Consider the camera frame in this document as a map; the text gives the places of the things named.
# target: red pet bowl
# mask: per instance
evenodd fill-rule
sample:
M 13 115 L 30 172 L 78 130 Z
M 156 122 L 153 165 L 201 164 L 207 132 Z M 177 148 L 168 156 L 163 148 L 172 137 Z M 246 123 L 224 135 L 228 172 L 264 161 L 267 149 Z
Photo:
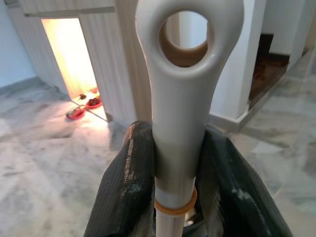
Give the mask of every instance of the red pet bowl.
M 85 107 L 87 108 L 87 109 L 96 109 L 96 108 L 98 108 L 98 107 L 100 107 L 102 105 L 102 102 L 100 101 L 100 103 L 98 103 L 98 104 L 96 104 L 96 105 L 89 105 L 89 102 L 87 102 L 86 103 L 86 105 L 85 105 Z
M 84 109 L 78 109 L 71 116 L 66 115 L 66 117 L 71 120 L 76 120 L 82 118 L 84 116 L 84 113 Z

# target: gray marble tile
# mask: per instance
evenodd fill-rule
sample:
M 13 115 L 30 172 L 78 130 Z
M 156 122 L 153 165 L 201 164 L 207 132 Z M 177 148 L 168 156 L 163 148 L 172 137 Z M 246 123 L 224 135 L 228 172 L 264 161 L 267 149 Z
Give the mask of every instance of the gray marble tile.
M 1 200 L 0 210 L 0 236 L 35 236 L 47 206 L 20 181 Z
M 24 173 L 24 165 L 18 162 L 20 156 L 15 154 L 13 147 L 13 144 L 10 143 L 0 143 L 0 203 L 19 183 L 20 177 Z
M 244 157 L 247 156 L 259 143 L 257 139 L 246 136 L 244 134 L 231 133 L 229 134 L 229 138 Z
M 281 146 L 289 147 L 295 140 L 303 115 L 260 110 L 242 129 L 242 133 L 253 138 Z
M 45 200 L 38 236 L 82 236 L 101 176 L 63 171 L 33 171 L 23 176 L 34 195 Z
M 305 131 L 300 131 L 295 140 L 293 145 L 294 146 L 300 146 L 300 145 L 305 145 L 308 143 L 313 143 L 316 142 L 316 135 L 310 132 L 305 132 Z
M 311 102 L 316 103 L 316 80 L 315 81 L 304 81 L 301 91 L 300 91 L 300 98 L 309 100 Z
M 296 113 L 297 108 L 300 106 L 300 99 L 294 97 L 284 96 L 271 96 L 266 103 L 262 106 L 262 110 Z
M 126 133 L 126 127 L 116 123 L 108 123 L 108 128 L 110 132 L 109 146 L 111 151 L 119 151 L 122 147 L 124 136 Z
M 310 71 L 310 74 L 316 74 L 316 57 L 315 57 L 315 50 L 313 52 L 313 56 L 311 58 L 311 71 Z
M 14 135 L 0 137 L 0 141 L 18 139 L 20 141 L 70 138 L 76 129 L 76 123 L 46 122 L 14 128 Z
M 78 127 L 72 135 L 64 157 L 103 174 L 118 153 L 116 150 L 111 151 L 111 135 L 106 126 Z
M 304 81 L 316 82 L 316 73 L 309 74 L 304 78 Z
M 9 178 L 24 173 L 31 158 L 17 151 L 19 143 L 0 143 L 0 177 Z
M 72 102 L 49 102 L 48 106 L 36 113 L 33 118 L 33 123 L 41 123 L 43 121 L 65 121 L 65 114 L 77 106 Z
M 315 152 L 316 142 L 301 146 L 293 146 L 288 149 L 288 157 L 295 160 L 295 168 L 304 172 L 306 175 L 309 175 L 311 178 L 314 178 L 316 181 Z
M 20 102 L 17 99 L 8 98 L 3 99 L 0 104 L 0 117 L 2 117 L 7 111 L 11 111 L 13 108 L 18 108 Z
M 307 74 L 310 60 L 313 59 L 313 54 L 313 51 L 306 53 L 286 74 L 291 77 L 304 78 Z
M 101 169 L 93 169 L 84 163 L 79 163 L 74 160 L 68 159 L 65 155 L 59 160 L 57 167 L 57 172 L 70 172 L 70 173 L 81 173 L 86 175 L 98 175 L 101 179 L 104 170 Z
M 23 121 L 29 122 L 37 113 L 48 106 L 49 105 L 47 103 L 42 102 L 18 102 L 17 105 L 8 108 L 1 117 L 9 122 L 12 120 L 16 123 L 16 125 L 19 125 Z
M 304 117 L 301 131 L 316 136 L 316 119 L 309 116 Z
M 9 142 L 10 140 L 16 142 L 17 138 L 6 120 L 0 118 L 0 141 Z
M 19 90 L 9 90 L 7 93 L 1 95 L 0 98 L 3 100 L 16 99 L 19 102 L 69 100 L 67 95 L 44 83 L 38 83 Z
M 283 150 L 282 147 L 278 147 L 266 142 L 258 142 L 254 149 L 251 151 L 255 154 L 273 154 L 277 152 L 281 152 Z
M 285 150 L 271 154 L 251 153 L 246 157 L 272 196 L 284 185 L 293 170 L 294 161 L 285 159 L 284 156 Z
M 297 98 L 300 95 L 303 80 L 286 78 L 275 90 L 273 96 Z
M 314 237 L 316 233 L 316 218 L 302 212 L 293 202 L 284 197 L 281 192 L 274 198 L 283 218 L 295 237 Z
M 295 168 L 284 183 L 281 193 L 301 212 L 316 218 L 316 181 L 314 177 Z
M 55 170 L 68 143 L 68 138 L 32 140 L 21 143 L 15 151 L 30 157 L 32 168 L 35 166 L 35 169 Z
M 300 99 L 295 107 L 295 112 L 305 116 L 316 117 L 316 103 L 310 99 Z

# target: white plastic handle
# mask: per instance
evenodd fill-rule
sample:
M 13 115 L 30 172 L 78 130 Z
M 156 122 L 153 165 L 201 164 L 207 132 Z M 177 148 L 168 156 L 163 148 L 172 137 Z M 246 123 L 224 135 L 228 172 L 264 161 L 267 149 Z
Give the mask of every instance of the white plastic handle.
M 166 19 L 179 11 L 193 11 L 208 20 L 207 52 L 188 68 L 172 64 L 159 39 Z M 152 92 L 156 200 L 167 208 L 190 201 L 212 96 L 242 24 L 243 0 L 138 1 L 136 31 Z

